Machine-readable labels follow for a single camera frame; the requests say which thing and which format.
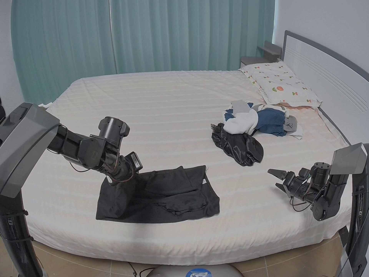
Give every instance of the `bed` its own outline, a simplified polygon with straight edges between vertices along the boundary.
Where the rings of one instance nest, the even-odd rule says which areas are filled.
[[[296,36],[289,36],[283,49],[285,62],[314,90],[309,82],[314,70],[304,68],[307,61],[301,56],[296,60]],[[303,42],[302,37],[296,40]],[[297,55],[302,50],[298,44]],[[324,104],[324,91],[318,93]],[[317,222],[310,210],[294,212],[287,196],[275,187],[277,179],[267,173],[269,168],[298,172],[317,161],[330,163],[333,152],[347,146],[347,135],[351,137],[346,127],[336,128],[337,115],[324,109],[291,108],[303,138],[256,133],[264,159],[242,167],[211,139],[210,124],[221,122],[222,110],[235,99],[264,103],[240,71],[148,72],[75,81],[48,112],[85,135],[98,134],[97,126],[105,116],[122,119],[131,132],[123,139],[121,153],[135,151],[143,171],[205,164],[220,197],[220,214],[172,224],[95,220],[102,175],[77,173],[62,156],[45,151],[22,189],[30,234],[46,245],[82,256],[195,265],[245,261],[318,243],[349,224],[351,178],[339,213]]]

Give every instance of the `barcode label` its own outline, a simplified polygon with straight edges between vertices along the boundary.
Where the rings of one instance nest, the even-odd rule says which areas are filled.
[[[136,155],[135,154],[131,154],[131,157],[132,157],[133,163],[135,164],[136,168],[139,168],[140,167],[140,164],[137,161]]]

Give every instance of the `pile of clothes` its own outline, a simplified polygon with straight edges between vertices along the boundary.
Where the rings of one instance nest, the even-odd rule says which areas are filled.
[[[223,112],[223,123],[211,125],[215,145],[233,157],[241,166],[260,163],[264,156],[262,145],[253,137],[258,130],[275,136],[291,135],[302,138],[302,128],[288,108],[235,100]]]

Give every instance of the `curtain fold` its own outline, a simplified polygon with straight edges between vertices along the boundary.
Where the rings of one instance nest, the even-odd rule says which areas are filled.
[[[12,44],[26,101],[54,101],[75,80],[115,74],[109,0],[13,0]]]
[[[12,44],[26,101],[116,73],[235,70],[271,41],[275,0],[13,0]]]
[[[235,70],[272,40],[275,0],[111,0],[118,73]]]

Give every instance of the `tile floor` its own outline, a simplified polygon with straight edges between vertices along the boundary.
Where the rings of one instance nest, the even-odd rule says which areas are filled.
[[[133,270],[127,262],[92,259],[62,252],[34,242],[37,257],[49,277],[129,277]],[[245,277],[333,277],[342,253],[339,233],[319,244],[300,247],[240,263],[233,263]],[[132,264],[139,273],[156,265]],[[17,277],[3,242],[0,242],[0,277]]]

